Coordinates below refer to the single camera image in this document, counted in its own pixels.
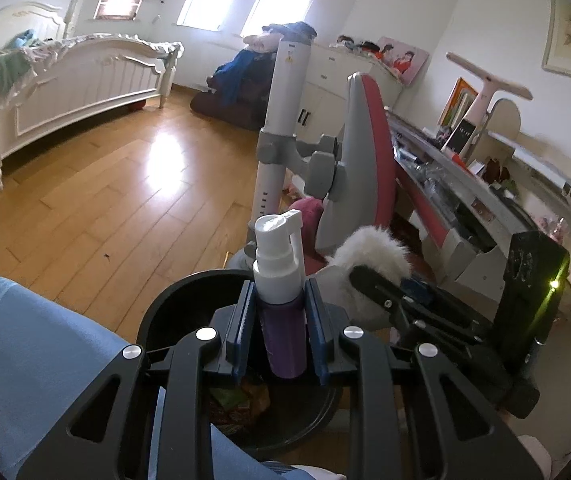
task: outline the white bed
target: white bed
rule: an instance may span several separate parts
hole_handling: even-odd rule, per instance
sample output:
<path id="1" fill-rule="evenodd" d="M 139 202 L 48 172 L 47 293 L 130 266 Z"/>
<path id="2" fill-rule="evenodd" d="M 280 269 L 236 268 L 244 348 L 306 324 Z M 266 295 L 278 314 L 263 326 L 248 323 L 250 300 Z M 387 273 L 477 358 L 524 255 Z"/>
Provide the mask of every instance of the white bed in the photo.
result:
<path id="1" fill-rule="evenodd" d="M 0 49 L 32 28 L 41 40 L 62 40 L 67 23 L 61 9 L 22 2 L 0 9 Z M 164 62 L 162 54 L 133 38 L 109 37 L 76 43 L 48 69 L 8 99 L 0 100 L 0 191 L 2 160 L 34 140 L 111 108 L 170 92 L 181 43 Z"/>

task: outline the bed headboard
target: bed headboard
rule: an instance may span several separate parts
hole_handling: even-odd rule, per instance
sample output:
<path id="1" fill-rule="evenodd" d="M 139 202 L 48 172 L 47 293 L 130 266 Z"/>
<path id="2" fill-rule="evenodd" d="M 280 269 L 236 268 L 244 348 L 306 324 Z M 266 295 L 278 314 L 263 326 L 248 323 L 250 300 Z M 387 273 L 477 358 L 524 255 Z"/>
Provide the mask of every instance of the bed headboard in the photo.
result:
<path id="1" fill-rule="evenodd" d="M 20 2 L 0 9 L 0 49 L 20 32 L 33 28 L 40 40 L 64 37 L 66 24 L 58 15 L 61 7 L 38 2 Z"/>

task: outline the blue pillow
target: blue pillow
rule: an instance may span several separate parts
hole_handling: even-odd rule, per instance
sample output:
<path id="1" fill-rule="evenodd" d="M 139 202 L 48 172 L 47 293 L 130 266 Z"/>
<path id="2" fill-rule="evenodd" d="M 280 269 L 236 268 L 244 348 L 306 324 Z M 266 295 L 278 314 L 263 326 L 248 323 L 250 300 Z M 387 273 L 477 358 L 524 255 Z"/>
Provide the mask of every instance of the blue pillow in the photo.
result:
<path id="1" fill-rule="evenodd" d="M 10 40 L 10 42 L 5 46 L 6 49 L 8 48 L 21 48 L 24 46 L 29 40 L 32 40 L 35 37 L 35 29 L 29 28 L 28 30 L 24 30 L 20 34 L 17 34 L 14 38 Z"/>

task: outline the person in red clothing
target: person in red clothing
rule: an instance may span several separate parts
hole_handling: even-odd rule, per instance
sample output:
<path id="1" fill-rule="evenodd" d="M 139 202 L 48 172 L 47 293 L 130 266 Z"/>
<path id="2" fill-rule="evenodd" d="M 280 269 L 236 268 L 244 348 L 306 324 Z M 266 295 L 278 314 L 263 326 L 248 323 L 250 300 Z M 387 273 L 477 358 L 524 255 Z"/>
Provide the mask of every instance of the person in red clothing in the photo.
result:
<path id="1" fill-rule="evenodd" d="M 409 50 L 399 59 L 395 59 L 394 63 L 392 63 L 392 67 L 396 68 L 400 73 L 403 74 L 406 70 L 409 69 L 409 66 L 412 64 L 413 58 L 414 58 L 414 52 Z"/>

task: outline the wooden floor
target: wooden floor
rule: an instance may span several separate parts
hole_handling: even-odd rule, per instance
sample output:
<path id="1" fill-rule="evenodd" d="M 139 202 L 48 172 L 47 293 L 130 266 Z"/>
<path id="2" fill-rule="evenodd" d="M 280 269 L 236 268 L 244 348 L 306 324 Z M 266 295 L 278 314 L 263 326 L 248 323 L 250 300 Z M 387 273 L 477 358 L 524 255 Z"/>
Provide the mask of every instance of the wooden floor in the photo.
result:
<path id="1" fill-rule="evenodd" d="M 257 134 L 166 107 L 76 124 L 4 161 L 0 275 L 134 341 L 170 283 L 245 241 Z"/>

